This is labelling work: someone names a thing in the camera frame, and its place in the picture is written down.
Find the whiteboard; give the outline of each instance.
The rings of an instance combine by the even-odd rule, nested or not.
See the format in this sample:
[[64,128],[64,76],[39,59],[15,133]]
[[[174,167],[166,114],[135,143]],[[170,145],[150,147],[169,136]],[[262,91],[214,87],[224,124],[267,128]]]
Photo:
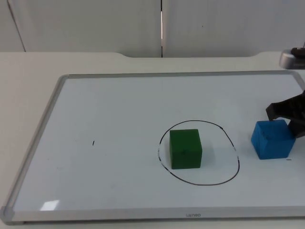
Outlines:
[[[250,140],[303,86],[289,71],[63,76],[2,218],[304,216],[305,139],[288,160],[259,160]],[[201,168],[171,170],[169,130],[194,128]]]

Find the white wall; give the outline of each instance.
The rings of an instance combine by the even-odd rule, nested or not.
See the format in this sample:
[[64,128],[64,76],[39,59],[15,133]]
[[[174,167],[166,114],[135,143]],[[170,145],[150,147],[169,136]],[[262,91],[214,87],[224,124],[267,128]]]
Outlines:
[[23,51],[7,0],[0,0],[0,52]]
[[305,0],[163,0],[163,57],[250,56],[300,47]]
[[161,56],[160,0],[10,0],[26,51]]

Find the whiteboard logo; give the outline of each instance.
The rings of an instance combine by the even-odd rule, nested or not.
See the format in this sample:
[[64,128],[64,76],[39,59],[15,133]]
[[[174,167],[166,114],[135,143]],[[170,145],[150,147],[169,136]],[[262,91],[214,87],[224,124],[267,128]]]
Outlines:
[[186,214],[186,217],[191,217],[191,218],[201,217],[201,214]]

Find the black circle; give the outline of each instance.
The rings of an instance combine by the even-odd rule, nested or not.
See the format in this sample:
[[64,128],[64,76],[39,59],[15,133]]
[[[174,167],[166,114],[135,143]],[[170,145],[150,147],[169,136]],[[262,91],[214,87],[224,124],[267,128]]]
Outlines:
[[236,151],[235,146],[234,146],[232,140],[230,139],[229,135],[226,133],[226,131],[225,131],[220,125],[217,125],[217,124],[212,123],[212,122],[204,121],[204,120],[186,120],[186,121],[183,121],[183,122],[180,122],[180,123],[177,123],[177,124],[173,125],[171,128],[169,128],[169,129],[162,135],[161,140],[160,140],[160,142],[159,142],[159,148],[158,148],[158,158],[159,158],[159,161],[161,162],[161,165],[162,165],[162,166],[163,166],[172,176],[174,176],[175,178],[177,178],[177,179],[179,179],[179,180],[181,180],[181,181],[183,181],[183,182],[185,182],[185,183],[191,184],[191,185],[196,185],[196,186],[216,186],[216,185],[225,184],[225,183],[227,183],[227,182],[233,180],[233,179],[237,176],[237,174],[239,173],[239,169],[240,169],[240,162],[239,162],[239,157],[238,157],[238,156],[237,156],[237,162],[238,162],[237,172],[236,172],[231,178],[229,178],[228,180],[225,180],[225,181],[220,182],[220,183],[215,183],[215,184],[196,184],[196,183],[193,183],[193,182],[184,180],[184,179],[178,177],[177,175],[175,175],[172,171],[170,171],[170,170],[163,164],[163,162],[162,162],[162,160],[161,160],[161,157],[160,157],[160,145],[161,145],[161,143],[162,143],[163,138],[165,137],[165,135],[167,134],[167,132],[169,132],[169,131],[170,131],[171,129],[173,129],[175,126],[180,125],[180,124],[182,124],[182,123],[187,123],[187,122],[203,122],[203,123],[209,123],[209,124],[212,124],[212,125],[215,125],[215,126],[219,127],[219,128],[224,132],[224,134],[227,136],[227,138],[229,139],[229,141],[230,141],[230,143],[231,143],[231,145],[232,145],[234,151]]

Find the green cube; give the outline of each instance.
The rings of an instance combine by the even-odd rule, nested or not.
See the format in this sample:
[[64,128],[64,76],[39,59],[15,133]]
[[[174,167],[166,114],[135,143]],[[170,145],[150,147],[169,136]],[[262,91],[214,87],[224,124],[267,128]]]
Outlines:
[[202,146],[198,130],[171,130],[170,154],[172,169],[200,168]]

